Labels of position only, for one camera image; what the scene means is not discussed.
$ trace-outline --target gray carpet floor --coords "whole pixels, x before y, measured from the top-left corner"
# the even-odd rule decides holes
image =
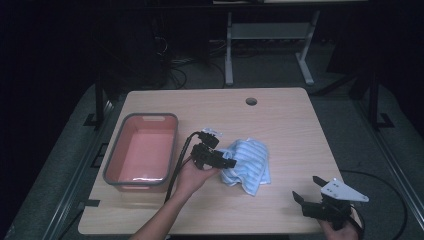
[[[333,46],[313,45],[307,62],[316,83],[307,86],[295,61],[294,53],[301,47],[299,43],[271,44],[261,43],[254,48],[252,56],[239,56],[233,59],[233,88],[253,87],[302,87],[308,92],[317,91],[338,80],[343,75],[328,73]],[[211,59],[214,65],[192,63],[178,67],[187,75],[187,89],[221,88],[223,85],[224,58]],[[183,76],[174,71],[174,75],[183,81]],[[384,179],[396,189],[400,189],[395,180],[386,155],[376,141],[375,131],[364,118],[367,99],[353,101],[348,97],[351,83],[322,96],[311,97],[312,104],[324,130],[337,165],[342,170],[370,173]],[[175,82],[169,81],[164,89],[175,88]],[[394,128],[381,129],[390,150],[396,156],[399,165],[421,199],[424,198],[424,176],[421,173],[424,161],[424,141],[400,111],[395,98],[389,91],[380,88],[380,112],[387,113],[394,122]],[[81,202],[88,199],[98,168],[87,167],[81,171],[78,166],[81,159],[92,161],[95,152],[102,143],[108,143],[115,127],[117,117],[125,100],[112,103],[112,110],[101,131],[83,126],[88,114],[95,112],[94,87],[87,90],[76,106],[68,124],[58,139],[46,164],[31,192],[28,194],[20,212],[15,218],[13,231],[8,239],[127,239],[128,236],[83,236],[78,233]],[[46,234],[51,219],[55,216],[63,195],[69,189],[69,183],[75,172],[81,176],[75,186],[75,194],[67,199],[69,208],[64,211],[64,221],[58,225],[53,237]],[[404,221],[402,204],[395,192],[381,181],[358,173],[342,172],[344,181],[370,198],[369,203],[355,204],[362,213],[365,224],[365,239],[392,239]],[[424,232],[414,213],[407,208],[407,223],[399,239],[424,239]],[[321,233],[311,235],[291,235],[290,239],[324,239]],[[283,236],[263,236],[257,239],[284,239]]]

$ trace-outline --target plastic bin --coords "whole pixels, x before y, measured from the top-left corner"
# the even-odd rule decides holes
[[[119,191],[165,192],[178,119],[171,113],[134,113],[122,122],[103,171]]]

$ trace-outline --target blue and white towel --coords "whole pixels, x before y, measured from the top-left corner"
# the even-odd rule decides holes
[[[221,171],[221,179],[228,186],[241,183],[248,194],[255,196],[259,185],[271,183],[268,149],[265,144],[251,138],[239,139],[219,151],[224,153],[224,158],[237,160],[234,168]]]

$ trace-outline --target metal stand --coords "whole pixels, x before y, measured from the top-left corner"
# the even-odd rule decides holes
[[[311,22],[307,23],[233,23],[232,13],[228,13],[227,23],[227,54],[225,56],[225,83],[229,86],[234,84],[233,65],[231,61],[232,39],[305,39],[305,45],[300,53],[296,53],[296,59],[302,71],[306,84],[313,85],[306,55],[312,42],[315,26],[320,11],[315,11]]]

